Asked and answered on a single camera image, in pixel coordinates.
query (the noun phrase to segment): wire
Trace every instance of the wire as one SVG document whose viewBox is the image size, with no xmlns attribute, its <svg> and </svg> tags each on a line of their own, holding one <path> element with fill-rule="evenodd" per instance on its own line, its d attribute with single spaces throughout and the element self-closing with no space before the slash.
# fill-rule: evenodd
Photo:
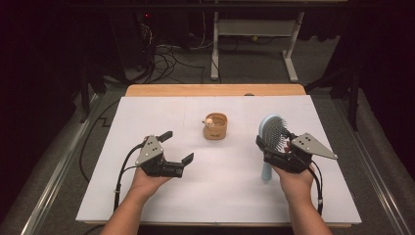
<svg viewBox="0 0 415 235">
<path fill-rule="evenodd" d="M 155 46 L 155 47 L 152 47 L 152 51 L 151 51 L 151 53 L 152 53 L 153 55 L 150 57 L 150 62 L 149 62 L 149 65 L 152 67 L 152 69 L 151 69 L 151 71 L 149 72 L 149 74 L 148 74 L 146 77 L 144 77 L 144 78 L 145 78 L 145 80 L 142 82 L 143 84 L 148 84 L 148 83 L 149 83 L 149 81 L 150 81 L 150 79 L 152 78 L 152 75 L 153 75 L 153 73 L 154 73 L 154 71 L 155 71 L 155 69 L 156 69 L 156 63 L 155 63 L 156 46 Z"/>
<path fill-rule="evenodd" d="M 143 143 L 141 143 L 141 144 L 135 146 L 134 148 L 132 148 L 131 151 L 128 153 L 127 157 L 125 158 L 124 163 L 122 164 L 122 168 L 121 168 L 121 171 L 119 172 L 118 181 L 116 182 L 116 187 L 115 187 L 114 212 L 115 212 L 116 208 L 118 208 L 118 204 L 119 204 L 119 194 L 120 194 L 120 190 L 121 190 L 121 178 L 122 178 L 122 175 L 126 171 L 125 166 L 127 165 L 128 160 L 131 157 L 131 155 L 136 150 L 143 148 L 144 143 L 145 143 L 145 141 L 143 141 Z"/>
<path fill-rule="evenodd" d="M 125 173 L 126 171 L 128 171 L 129 169 L 132 169 L 132 168 L 138 168 L 138 166 L 130 166 L 129 168 L 127 168 L 127 169 L 125 169 L 122 173 Z"/>
<path fill-rule="evenodd" d="M 101 228 L 101 227 L 104 227 L 104 225 L 97 225 L 97 226 L 94 226 L 94 227 L 92 227 L 91 229 L 89 229 L 88 231 L 86 231 L 83 235 L 88 235 L 88 234 L 90 234 L 91 232 L 93 232 L 93 231 L 95 231 L 95 230 L 97 230 L 98 228 Z"/>
<path fill-rule="evenodd" d="M 98 116 L 98 118 L 97 119 L 95 119 L 95 121 L 94 121 L 94 123 L 92 124 L 92 127 L 89 129 L 89 132 L 88 132 L 88 134 L 86 135 L 86 138 L 85 138 L 85 141 L 83 142 L 83 145 L 82 145 L 82 149 L 81 149 L 81 151 L 80 151 L 80 154 L 79 154 L 79 169 L 80 169 L 80 172 L 82 173 L 82 176 L 83 176 L 83 178 L 86 180 L 86 182 L 88 182 L 89 183 L 89 181 L 90 181 L 90 179 L 89 179 L 89 177 L 88 176 L 86 176 L 86 173 L 85 173 L 85 171 L 84 171 L 84 169 L 83 169 L 83 166 L 82 166 L 82 158 L 83 158 L 83 152 L 85 151 L 85 148 L 86 148 L 86 144 L 87 144 L 87 142 L 88 142 L 88 140 L 89 140 L 89 137 L 90 137 L 90 135 L 91 135 L 91 133 L 92 133 L 92 130 L 94 129 L 94 127 L 95 127 L 95 125 L 97 124 L 97 122 L 98 122 L 98 120 L 103 120 L 104 121 L 104 123 L 103 123 L 103 125 L 102 125 L 102 127 L 110 127 L 111 125 L 110 124 L 106 124 L 106 122 L 107 122 L 107 118 L 106 117 L 102 117 L 102 115 L 107 111 L 107 110 L 109 110 L 113 105 L 115 105 L 116 103 L 118 103 L 119 102 L 119 100 L 117 100 L 117 101 L 115 101 L 115 102 L 113 102 L 112 104 L 110 104 L 108 107 L 106 107 L 101 113 L 100 113 L 100 115 Z"/>
<path fill-rule="evenodd" d="M 155 71 L 159 72 L 160 75 L 157 78 L 149 79 L 147 81 L 148 83 L 154 83 L 156 81 L 159 81 L 161 79 L 165 79 L 165 78 L 168 77 L 168 78 L 173 79 L 173 80 L 175 80 L 175 81 L 177 81 L 179 83 L 184 84 L 184 82 L 182 82 L 182 81 L 180 81 L 180 80 L 178 80 L 178 79 L 173 78 L 173 77 L 170 76 L 171 74 L 173 74 L 176 65 L 181 65 L 181 66 L 185 66 L 185 67 L 189 67 L 189 68 L 194 68 L 194 69 L 202 69 L 202 72 L 201 72 L 201 81 L 203 81 L 203 76 L 204 76 L 204 73 L 205 73 L 205 67 L 203 67 L 203 66 L 191 66 L 191 65 L 188 65 L 188 64 L 185 64 L 185 63 L 180 62 L 174 56 L 174 50 L 173 50 L 173 48 L 176 48 L 176 47 L 173 46 L 173 45 L 168 45 L 168 46 L 167 45 L 159 45 L 159 46 L 157 46 L 157 48 L 159 48 L 159 49 L 166 48 L 167 50 L 165 52 L 163 52 L 163 53 L 157 53 L 157 54 L 155 54 L 157 57 L 161 57 L 162 58 L 162 60 L 156 61 L 155 62 L 155 65 L 158 65 L 161 62 L 165 62 L 166 66 L 163 69 L 155 68 Z"/>
<path fill-rule="evenodd" d="M 142 31 L 143 40 L 146 40 L 148 38 L 148 43 L 147 43 L 147 45 L 144 45 L 144 46 L 146 48 L 149 48 L 152 45 L 152 41 L 154 39 L 152 30 L 147 25 L 145 25 L 143 23 L 140 23 L 140 29 Z"/>
<path fill-rule="evenodd" d="M 306 167 L 306 169 L 311 173 L 311 175 L 313 176 L 313 178 L 315 180 L 315 184 L 316 184 L 316 188 L 317 188 L 317 200 L 318 200 L 317 211 L 321 215 L 323 213 L 323 177 L 322 177 L 322 174 L 321 174 L 321 170 L 318 167 L 317 163 L 315 163 L 314 161 L 311 161 L 313 164 L 316 165 L 317 170 L 320 174 L 320 179 L 321 179 L 321 184 L 320 184 L 320 180 L 318 179 L 318 177 L 315 174 L 314 170 L 311 169 L 309 164 L 306 164 L 300 157 L 298 157 L 296 155 L 293 155 L 293 156 L 297 160 L 299 160 L 299 162 L 302 163 Z"/>
<path fill-rule="evenodd" d="M 153 73 L 153 70 L 155 69 L 153 63 L 148 63 L 143 73 L 139 74 L 135 78 L 131 79 L 134 83 L 137 83 L 137 81 L 146 78 L 147 76 L 151 75 Z"/>
<path fill-rule="evenodd" d="M 190 50 L 200 50 L 200 49 L 205 49 L 210 47 L 211 45 L 213 45 L 213 41 L 210 42 L 210 44 L 203 46 L 203 47 L 198 47 L 198 48 L 190 48 Z"/>
<path fill-rule="evenodd" d="M 205 37 L 206 37 L 206 33 L 207 33 L 207 24 L 206 24 L 205 12 L 202 12 L 202 17 L 204 19 L 204 37 L 202 39 L 201 45 L 199 45 L 199 47 L 197 47 L 197 48 L 192 48 L 193 50 L 199 50 L 199 49 L 203 48 L 204 43 L 205 43 Z"/>
<path fill-rule="evenodd" d="M 216 67 L 217 69 L 217 78 L 219 78 L 219 84 L 222 84 L 222 77 L 220 75 L 220 70 L 219 67 L 217 66 L 217 64 L 214 62 L 213 58 L 210 59 L 211 63 Z"/>
</svg>

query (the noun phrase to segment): gray carpet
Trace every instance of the gray carpet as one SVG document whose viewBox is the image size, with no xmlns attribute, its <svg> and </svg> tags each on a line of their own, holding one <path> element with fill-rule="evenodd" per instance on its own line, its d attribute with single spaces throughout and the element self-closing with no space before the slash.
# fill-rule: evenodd
<svg viewBox="0 0 415 235">
<path fill-rule="evenodd" d="M 324 69 L 337 44 L 336 40 L 318 42 L 315 39 L 299 41 L 293 54 L 294 65 L 300 79 L 300 84 L 312 82 L 323 74 Z M 221 79 L 211 81 L 209 49 L 184 51 L 174 48 L 176 63 L 172 73 L 156 81 L 156 83 L 289 83 L 280 51 L 287 47 L 288 40 L 274 40 L 265 45 L 252 45 L 248 42 L 239 43 L 237 50 L 232 39 L 223 39 L 220 43 L 219 70 Z M 169 52 L 168 48 L 160 48 L 160 53 Z M 168 64 L 162 57 L 156 57 L 158 69 L 165 69 Z M 133 69 L 127 70 L 128 76 L 136 75 Z M 161 75 L 156 71 L 153 78 Z M 370 106 L 361 92 L 359 95 L 357 136 L 360 143 L 356 143 L 356 133 L 350 131 L 345 121 L 342 109 L 346 100 L 333 101 L 328 95 L 329 89 L 315 89 L 310 92 L 316 110 L 321 118 L 331 146 L 336 153 L 340 153 L 339 165 L 345 176 L 350 192 L 362 218 L 362 223 L 351 228 L 333 228 L 334 234 L 410 234 L 407 231 L 399 233 L 394 226 L 379 191 L 376 182 L 365 165 L 362 157 L 361 144 L 365 153 L 372 156 L 376 167 L 383 175 L 383 180 L 395 198 L 399 211 L 408 223 L 415 218 L 415 187 L 401 165 L 392 147 L 383 135 L 382 128 L 370 111 Z M 87 181 L 81 174 L 79 158 L 83 145 L 82 167 L 87 177 L 92 175 L 95 163 L 99 158 L 106 136 L 109 132 L 115 115 L 118 100 L 125 93 L 125 87 L 109 86 L 105 95 L 99 97 L 99 104 L 90 117 L 90 124 L 74 152 L 74 159 L 68 174 L 56 196 L 52 207 L 48 210 L 44 221 L 38 229 L 38 234 L 85 234 L 94 225 L 76 222 L 78 208 L 87 187 Z M 102 114 L 95 125 L 94 121 L 111 104 L 114 104 Z M 78 109 L 72 120 L 61 131 L 50 146 L 44 157 L 33 170 L 32 176 L 24 186 L 20 196 L 13 205 L 8 216 L 1 224 L 0 234 L 21 234 L 23 227 L 30 217 L 40 195 L 42 194 L 53 170 L 61 155 L 65 153 L 72 141 L 75 130 L 79 127 L 81 110 Z M 415 231 L 412 223 L 409 229 Z M 98 234 L 98 227 L 89 234 Z M 142 226 L 139 234 L 290 234 L 289 228 L 208 228 L 208 227 L 155 227 Z"/>
</svg>

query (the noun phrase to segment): forearm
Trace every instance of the forearm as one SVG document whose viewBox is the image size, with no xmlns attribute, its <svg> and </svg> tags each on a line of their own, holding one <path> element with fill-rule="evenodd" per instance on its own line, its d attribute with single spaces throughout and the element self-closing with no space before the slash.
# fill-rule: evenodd
<svg viewBox="0 0 415 235">
<path fill-rule="evenodd" d="M 101 234 L 104 235 L 136 235 L 141 220 L 141 212 L 147 200 L 127 194 L 125 199 L 115 210 Z"/>
<path fill-rule="evenodd" d="M 295 234 L 332 234 L 311 201 L 289 204 L 289 208 L 291 223 Z"/>
</svg>

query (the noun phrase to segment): light blue brush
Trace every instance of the light blue brush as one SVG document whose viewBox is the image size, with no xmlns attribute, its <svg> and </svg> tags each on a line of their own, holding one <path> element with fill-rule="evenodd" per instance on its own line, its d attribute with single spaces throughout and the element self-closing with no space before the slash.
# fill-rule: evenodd
<svg viewBox="0 0 415 235">
<path fill-rule="evenodd" d="M 262 120 L 258 135 L 269 148 L 281 151 L 284 146 L 281 137 L 287 138 L 286 132 L 286 122 L 279 115 L 272 114 Z M 261 176 L 263 180 L 272 178 L 272 168 L 269 163 L 263 163 Z"/>
</svg>

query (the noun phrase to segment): brush handle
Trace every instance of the brush handle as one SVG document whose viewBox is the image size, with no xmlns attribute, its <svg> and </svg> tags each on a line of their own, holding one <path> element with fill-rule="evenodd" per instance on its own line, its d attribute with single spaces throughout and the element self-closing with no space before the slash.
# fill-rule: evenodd
<svg viewBox="0 0 415 235">
<path fill-rule="evenodd" d="M 272 178 L 272 167 L 269 163 L 263 163 L 262 167 L 262 179 L 271 180 Z"/>
</svg>

